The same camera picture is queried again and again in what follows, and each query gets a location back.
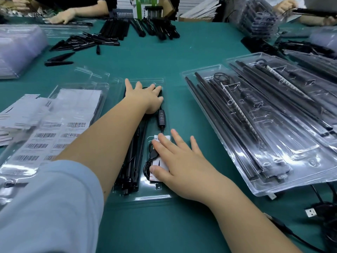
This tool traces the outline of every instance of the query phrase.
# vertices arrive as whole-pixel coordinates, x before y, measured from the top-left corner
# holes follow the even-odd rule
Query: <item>barcode label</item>
[[[15,161],[36,161],[39,155],[18,155],[14,157]]]
[[[56,136],[56,133],[37,133],[36,138],[53,138]]]
[[[69,144],[55,144],[53,148],[63,149],[66,148]]]
[[[87,123],[86,122],[68,122],[68,127],[72,128],[79,128],[79,127],[85,127]]]
[[[57,157],[56,155],[48,155],[46,156],[46,158],[44,158],[45,161],[51,161],[52,159],[54,159],[55,157]]]
[[[72,138],[77,138],[80,134],[79,133],[65,133],[62,134],[62,138],[67,138],[67,137],[72,137]]]
[[[48,144],[27,144],[26,148],[46,148]]]
[[[59,122],[51,122],[51,121],[46,121],[43,123],[44,127],[52,128],[52,127],[61,127],[62,123]]]

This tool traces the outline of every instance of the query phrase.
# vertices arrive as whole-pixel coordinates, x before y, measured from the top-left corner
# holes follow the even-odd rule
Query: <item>green table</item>
[[[93,32],[98,32],[98,21]],[[230,24],[176,22],[180,39],[159,42],[156,37],[140,38],[130,27],[129,35],[120,47],[101,46],[101,56],[95,49],[76,53],[70,60],[122,78],[158,78],[166,81],[170,126],[184,140],[194,135],[205,157],[224,175],[232,179],[264,212],[280,218],[296,234],[323,248],[319,226],[310,224],[304,208],[317,199],[309,187],[286,192],[274,201],[255,197],[231,162],[217,135],[190,94],[180,73],[190,69],[223,63],[227,58],[249,54],[240,43],[243,35]],[[40,93],[46,97],[63,82],[71,66],[45,67],[43,61],[57,55],[46,51],[18,80],[0,83],[0,110],[5,109],[25,93]],[[113,93],[107,97],[103,114],[113,103]],[[322,197],[330,200],[326,185],[317,186]],[[144,202],[136,206],[105,206],[100,226],[97,253],[103,252],[229,252],[215,218],[199,203],[175,198]],[[306,247],[298,244],[306,252]]]

